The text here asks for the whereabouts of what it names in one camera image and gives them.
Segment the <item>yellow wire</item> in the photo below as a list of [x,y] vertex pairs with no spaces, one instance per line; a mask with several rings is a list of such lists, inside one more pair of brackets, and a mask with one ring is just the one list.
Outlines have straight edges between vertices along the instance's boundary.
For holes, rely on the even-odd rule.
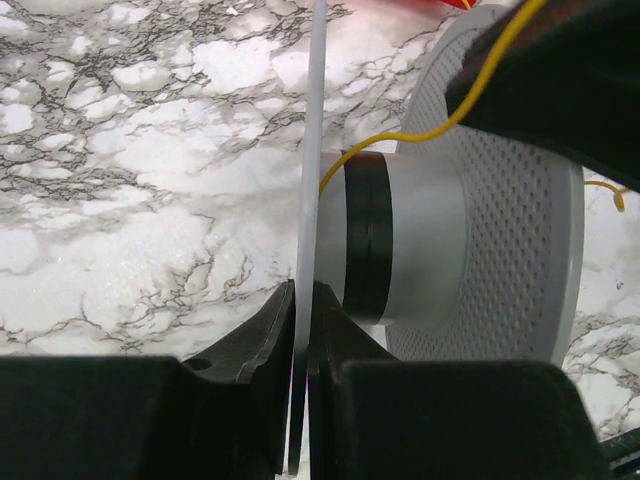
[[547,3],[548,0],[529,0],[525,3],[518,13],[506,26],[496,43],[491,48],[489,55],[487,56],[484,65],[480,69],[478,76],[476,77],[471,89],[467,93],[467,96],[458,106],[458,108],[451,114],[449,119],[435,130],[422,134],[407,134],[407,133],[381,133],[374,135],[360,143],[345,153],[340,159],[329,169],[320,182],[320,194],[327,187],[327,184],[331,180],[340,168],[347,163],[354,155],[361,150],[364,150],[369,145],[372,145],[383,140],[397,140],[399,142],[419,143],[432,140],[439,137],[443,133],[446,133],[451,127],[458,124],[462,119],[471,111],[478,98],[487,87],[489,80],[493,76],[500,60],[504,57],[504,54],[509,49],[509,46],[513,40],[518,36],[522,29],[529,23],[529,21],[535,16],[536,13]]
[[600,180],[587,180],[585,185],[595,185],[597,187],[608,188],[613,192],[613,203],[619,212],[624,212],[624,194],[630,192],[631,189],[627,187],[618,188],[615,185],[611,185],[607,182],[601,182]]

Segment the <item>white marble countertop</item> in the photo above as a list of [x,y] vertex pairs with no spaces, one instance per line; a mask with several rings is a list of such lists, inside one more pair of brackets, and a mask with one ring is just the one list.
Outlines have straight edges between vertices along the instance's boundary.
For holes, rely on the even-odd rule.
[[[458,13],[331,4],[326,148],[399,125]],[[0,0],[0,354],[185,357],[291,276],[309,29],[300,0]],[[587,190],[565,362],[602,437],[640,425],[627,204]]]

